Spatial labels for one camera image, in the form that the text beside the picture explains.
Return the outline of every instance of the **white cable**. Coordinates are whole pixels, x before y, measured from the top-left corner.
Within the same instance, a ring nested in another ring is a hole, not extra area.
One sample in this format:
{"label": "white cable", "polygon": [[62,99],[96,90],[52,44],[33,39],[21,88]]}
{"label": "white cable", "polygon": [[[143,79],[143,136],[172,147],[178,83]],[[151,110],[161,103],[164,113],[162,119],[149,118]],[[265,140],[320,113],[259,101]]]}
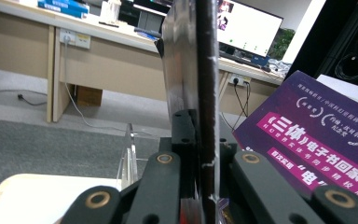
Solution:
{"label": "white cable", "polygon": [[[126,130],[119,129],[119,128],[115,128],[115,127],[94,126],[94,125],[89,124],[89,123],[86,121],[86,119],[84,118],[83,113],[82,113],[82,112],[79,110],[79,108],[77,107],[77,105],[76,105],[76,103],[75,103],[75,100],[74,100],[74,98],[72,97],[71,92],[69,91],[68,84],[66,83],[66,76],[67,76],[67,66],[66,66],[66,61],[67,61],[67,48],[68,48],[68,43],[69,43],[70,40],[71,40],[71,39],[70,39],[69,36],[66,35],[66,36],[64,37],[64,43],[65,43],[65,51],[64,51],[64,56],[63,56],[63,72],[65,73],[65,74],[64,74],[64,77],[65,77],[64,84],[65,84],[66,91],[68,92],[69,98],[71,99],[71,102],[72,102],[72,104],[74,105],[76,111],[80,114],[80,116],[81,116],[81,118],[83,119],[84,123],[85,123],[87,126],[91,127],[91,128],[97,128],[97,129],[112,129],[112,130],[120,131],[120,132],[123,132],[123,133],[126,132]],[[154,134],[152,134],[152,133],[146,133],[146,132],[142,132],[142,131],[136,132],[136,133],[134,133],[134,134],[139,134],[139,135],[140,135],[140,133],[144,133],[144,134],[147,134],[147,135],[150,135],[150,136],[159,137],[159,136],[154,135]]]}

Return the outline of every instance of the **screw hole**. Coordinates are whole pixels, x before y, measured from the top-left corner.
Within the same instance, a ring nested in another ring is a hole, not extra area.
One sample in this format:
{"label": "screw hole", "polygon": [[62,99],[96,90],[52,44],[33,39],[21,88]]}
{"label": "screw hole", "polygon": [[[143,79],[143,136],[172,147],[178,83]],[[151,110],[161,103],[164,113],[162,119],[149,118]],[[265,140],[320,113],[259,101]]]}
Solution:
{"label": "screw hole", "polygon": [[155,214],[150,214],[144,217],[144,223],[143,224],[158,224],[159,218]]}
{"label": "screw hole", "polygon": [[299,214],[290,214],[289,220],[293,224],[307,224],[308,223],[307,220]]}

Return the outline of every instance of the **cardboard box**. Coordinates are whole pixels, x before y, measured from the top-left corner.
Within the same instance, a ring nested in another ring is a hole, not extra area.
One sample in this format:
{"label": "cardboard box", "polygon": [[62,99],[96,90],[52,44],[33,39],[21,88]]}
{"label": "cardboard box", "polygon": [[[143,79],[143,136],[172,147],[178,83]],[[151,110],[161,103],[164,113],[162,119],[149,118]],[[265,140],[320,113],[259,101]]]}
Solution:
{"label": "cardboard box", "polygon": [[101,101],[103,99],[103,90],[77,86],[76,97],[78,105],[101,106]]}

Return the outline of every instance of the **brass ring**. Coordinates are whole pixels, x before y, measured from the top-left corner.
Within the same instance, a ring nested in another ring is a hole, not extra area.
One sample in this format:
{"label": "brass ring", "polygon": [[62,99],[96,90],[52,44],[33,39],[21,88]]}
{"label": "brass ring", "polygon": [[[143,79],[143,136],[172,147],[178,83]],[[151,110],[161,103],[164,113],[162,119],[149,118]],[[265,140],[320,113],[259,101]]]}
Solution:
{"label": "brass ring", "polygon": [[[330,190],[326,191],[324,193],[324,196],[331,203],[334,203],[334,204],[336,204],[338,206],[341,206],[341,207],[344,207],[344,208],[353,208],[356,205],[356,202],[354,201],[354,199],[351,198],[350,196],[348,196],[348,194],[343,193],[343,192],[339,192],[339,191],[336,191],[336,190],[333,190],[333,189],[330,189]],[[346,202],[341,202],[341,201],[337,200],[336,198],[334,198],[334,196],[343,197],[346,200]]]}
{"label": "brass ring", "polygon": [[[97,197],[97,196],[103,196],[103,199],[98,202],[98,203],[94,203],[92,201],[93,198]],[[100,208],[105,206],[107,203],[109,203],[110,200],[110,194],[106,191],[98,191],[98,192],[94,192],[91,195],[89,195],[89,197],[86,200],[86,206],[88,208]]]}
{"label": "brass ring", "polygon": [[168,164],[170,163],[171,161],[173,160],[173,157],[168,155],[168,154],[162,154],[162,155],[159,155],[157,157],[157,161],[163,163],[163,164]]}
{"label": "brass ring", "polygon": [[260,158],[258,158],[254,154],[243,154],[242,159],[244,161],[246,161],[246,162],[249,162],[249,163],[258,163],[258,162],[260,162]]}

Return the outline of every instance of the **book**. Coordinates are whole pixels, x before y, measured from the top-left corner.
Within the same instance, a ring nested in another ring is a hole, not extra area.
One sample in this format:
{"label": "book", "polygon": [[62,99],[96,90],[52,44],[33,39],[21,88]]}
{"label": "book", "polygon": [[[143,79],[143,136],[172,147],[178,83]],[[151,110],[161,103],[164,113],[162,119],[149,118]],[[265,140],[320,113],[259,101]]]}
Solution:
{"label": "book", "polygon": [[322,185],[358,195],[358,103],[306,74],[285,80],[234,136],[305,198]]}
{"label": "book", "polygon": [[83,13],[89,13],[90,7],[72,0],[45,0],[46,4],[55,7],[68,8]]}
{"label": "book", "polygon": [[74,17],[77,17],[77,18],[83,18],[83,12],[81,12],[81,11],[72,10],[72,9],[65,8],[65,7],[56,7],[56,6],[53,6],[52,4],[46,3],[45,0],[37,1],[37,6],[45,8],[45,9],[48,9],[48,10],[61,12],[63,14],[74,16]]}

